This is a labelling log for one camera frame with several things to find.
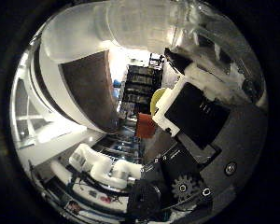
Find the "orange object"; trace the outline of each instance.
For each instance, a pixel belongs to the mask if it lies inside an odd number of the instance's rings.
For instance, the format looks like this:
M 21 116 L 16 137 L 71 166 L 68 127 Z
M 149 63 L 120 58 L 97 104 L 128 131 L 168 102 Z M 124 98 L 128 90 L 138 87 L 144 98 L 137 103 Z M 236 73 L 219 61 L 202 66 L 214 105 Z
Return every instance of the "orange object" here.
M 136 136 L 139 138 L 152 138 L 156 131 L 156 124 L 149 114 L 138 114 Z

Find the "yellow object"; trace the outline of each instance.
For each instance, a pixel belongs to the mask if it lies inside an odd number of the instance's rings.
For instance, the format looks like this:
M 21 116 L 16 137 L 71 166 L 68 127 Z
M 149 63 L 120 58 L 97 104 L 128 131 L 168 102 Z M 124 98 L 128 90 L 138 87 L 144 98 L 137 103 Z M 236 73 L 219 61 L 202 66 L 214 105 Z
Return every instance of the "yellow object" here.
M 161 89 L 158 89 L 157 91 L 155 91 L 155 93 L 153 93 L 153 95 L 151 97 L 151 101 L 150 101 L 151 116 L 154 116 L 156 114 L 156 111 L 157 111 L 156 104 L 160 100 L 162 95 L 165 93 L 165 91 L 166 91 L 166 88 L 161 88 Z

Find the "screw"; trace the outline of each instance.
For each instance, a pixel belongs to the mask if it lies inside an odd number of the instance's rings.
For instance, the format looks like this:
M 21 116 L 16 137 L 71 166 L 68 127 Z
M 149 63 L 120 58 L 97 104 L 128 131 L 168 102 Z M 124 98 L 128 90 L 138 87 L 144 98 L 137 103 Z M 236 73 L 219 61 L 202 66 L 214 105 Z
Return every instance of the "screw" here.
M 208 196 L 208 195 L 210 195 L 211 194 L 211 190 L 210 189 L 204 189 L 203 190 L 203 196 L 204 197 L 206 197 L 206 196 Z
M 236 163 L 234 161 L 230 162 L 225 168 L 226 175 L 233 175 L 235 171 L 236 171 Z
M 185 191 L 187 190 L 187 185 L 182 184 L 181 186 L 179 186 L 179 190 L 180 190 L 181 192 L 185 192 Z

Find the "red object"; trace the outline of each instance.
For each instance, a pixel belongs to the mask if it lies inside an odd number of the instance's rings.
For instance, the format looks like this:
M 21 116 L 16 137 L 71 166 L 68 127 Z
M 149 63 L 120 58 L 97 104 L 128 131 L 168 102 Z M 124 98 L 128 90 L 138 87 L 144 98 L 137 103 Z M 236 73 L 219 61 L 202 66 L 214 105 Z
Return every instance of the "red object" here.
M 156 124 L 151 115 L 139 113 L 135 135 L 139 138 L 152 138 L 155 131 Z
M 101 201 L 105 202 L 105 203 L 111 203 L 111 199 L 109 197 L 101 197 Z

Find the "gear wheel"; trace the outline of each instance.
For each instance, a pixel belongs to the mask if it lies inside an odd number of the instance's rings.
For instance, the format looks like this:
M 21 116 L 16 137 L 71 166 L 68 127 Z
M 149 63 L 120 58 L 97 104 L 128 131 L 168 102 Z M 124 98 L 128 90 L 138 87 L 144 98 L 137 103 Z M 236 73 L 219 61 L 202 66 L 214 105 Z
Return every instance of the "gear wheel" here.
M 192 177 L 188 177 L 187 175 L 180 176 L 176 179 L 172 188 L 172 193 L 180 202 L 185 201 L 199 189 L 198 183 L 194 181 Z

